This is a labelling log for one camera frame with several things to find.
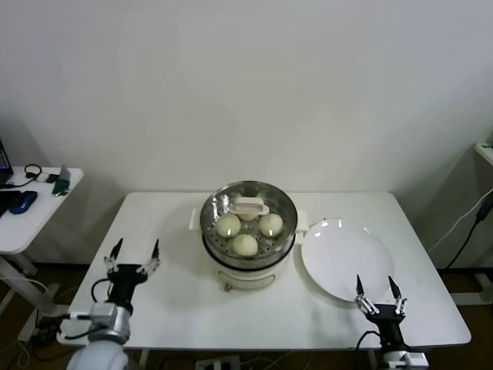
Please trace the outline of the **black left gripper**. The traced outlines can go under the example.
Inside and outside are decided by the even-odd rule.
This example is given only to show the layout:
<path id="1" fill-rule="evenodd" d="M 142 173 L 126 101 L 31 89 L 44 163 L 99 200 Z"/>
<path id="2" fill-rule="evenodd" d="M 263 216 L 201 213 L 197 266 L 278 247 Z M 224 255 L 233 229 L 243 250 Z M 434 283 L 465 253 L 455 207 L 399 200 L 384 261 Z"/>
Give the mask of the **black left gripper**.
<path id="1" fill-rule="evenodd" d="M 155 242 L 151 258 L 143 265 L 116 263 L 122 242 L 123 238 L 120 238 L 109 256 L 104 257 L 107 278 L 112 283 L 107 301 L 117 305 L 131 305 L 136 287 L 145 283 L 148 280 L 148 274 L 153 274 L 160 266 L 159 239 Z"/>

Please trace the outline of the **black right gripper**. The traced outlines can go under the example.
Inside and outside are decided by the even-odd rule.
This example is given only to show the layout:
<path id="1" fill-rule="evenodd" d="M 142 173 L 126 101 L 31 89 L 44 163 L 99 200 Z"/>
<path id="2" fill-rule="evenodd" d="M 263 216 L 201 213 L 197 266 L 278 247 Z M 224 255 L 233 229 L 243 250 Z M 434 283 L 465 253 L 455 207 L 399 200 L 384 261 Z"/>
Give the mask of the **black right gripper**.
<path id="1" fill-rule="evenodd" d="M 401 289 L 392 276 L 388 277 L 388 281 L 394 297 L 394 305 L 374 305 L 370 302 L 365 296 L 359 275 L 357 275 L 355 302 L 365 314 L 366 319 L 377 326 L 382 347 L 404 347 L 405 342 L 401 333 L 400 323 L 404 320 L 404 308 L 407 299 L 403 297 Z"/>

